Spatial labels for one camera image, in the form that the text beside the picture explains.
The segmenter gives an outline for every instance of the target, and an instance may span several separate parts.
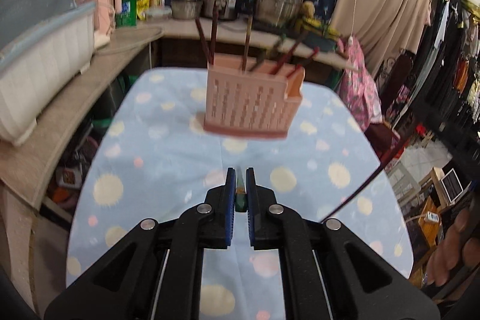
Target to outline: pink floral cloth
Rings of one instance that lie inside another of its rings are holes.
[[[350,110],[358,125],[365,131],[374,116],[374,107],[380,107],[377,87],[374,79],[365,68],[365,57],[356,37],[349,46],[347,40],[337,42],[340,51],[349,55],[349,62],[356,65],[358,72],[345,70],[338,87],[338,96]]]

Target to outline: blue tablecloth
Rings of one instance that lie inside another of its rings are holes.
[[[331,90],[304,83],[285,140],[205,133],[204,70],[143,74],[117,112],[94,159],[73,220],[67,285],[142,219],[175,219],[225,181],[228,167],[275,190],[277,200],[318,221],[375,170],[379,161]],[[384,173],[337,216],[404,276],[413,264],[409,235]],[[206,250],[201,319],[284,319],[276,251],[253,251],[246,214],[235,214],[228,250]]]

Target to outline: steel bowl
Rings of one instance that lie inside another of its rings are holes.
[[[255,19],[282,27],[296,17],[301,5],[290,0],[257,0]]]
[[[195,19],[200,16],[202,1],[196,0],[173,0],[170,3],[172,17],[174,19]]]

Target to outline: yellow package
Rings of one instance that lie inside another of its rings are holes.
[[[140,21],[145,20],[145,11],[150,7],[150,0],[137,0],[137,17]]]

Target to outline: finger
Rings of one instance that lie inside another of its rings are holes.
[[[471,238],[465,243],[463,262],[467,267],[475,267],[480,263],[480,240]]]
[[[435,252],[431,255],[430,259],[428,259],[427,263],[427,285],[431,285],[435,282],[435,268],[434,268],[434,259],[435,259]]]
[[[469,218],[470,218],[470,212],[468,209],[462,209],[458,216],[455,218],[455,221],[453,223],[453,226],[457,230],[458,233],[462,233],[465,231],[468,223],[469,223]]]
[[[444,242],[440,243],[435,251],[435,258],[433,259],[433,269],[435,284],[437,286],[445,285],[448,281],[449,272],[445,262],[445,253],[443,251]]]
[[[448,229],[445,235],[443,255],[445,256],[447,270],[452,270],[460,259],[460,233],[455,228]]]

